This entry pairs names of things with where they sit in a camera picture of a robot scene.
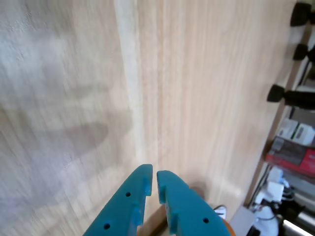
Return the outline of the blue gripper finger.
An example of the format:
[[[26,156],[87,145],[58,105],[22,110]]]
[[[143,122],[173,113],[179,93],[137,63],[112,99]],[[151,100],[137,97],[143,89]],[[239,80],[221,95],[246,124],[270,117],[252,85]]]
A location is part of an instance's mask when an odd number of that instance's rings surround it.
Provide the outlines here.
[[[85,231],[85,236],[135,236],[143,225],[146,197],[152,194],[153,166],[136,168]]]
[[[179,176],[157,172],[159,203],[165,206],[171,235],[227,236],[229,230],[216,212]]]

